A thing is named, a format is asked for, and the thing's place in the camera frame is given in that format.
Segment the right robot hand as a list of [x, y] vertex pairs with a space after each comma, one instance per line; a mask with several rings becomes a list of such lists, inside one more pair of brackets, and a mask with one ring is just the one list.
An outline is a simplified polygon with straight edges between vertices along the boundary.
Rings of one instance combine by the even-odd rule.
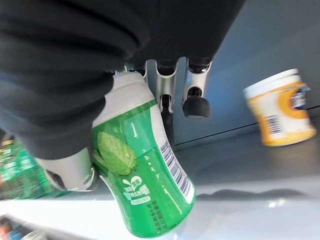
[[114, 74], [160, 76], [185, 57], [203, 74], [242, 0], [3, 0], [0, 128], [36, 157], [61, 190], [88, 192], [93, 121]]

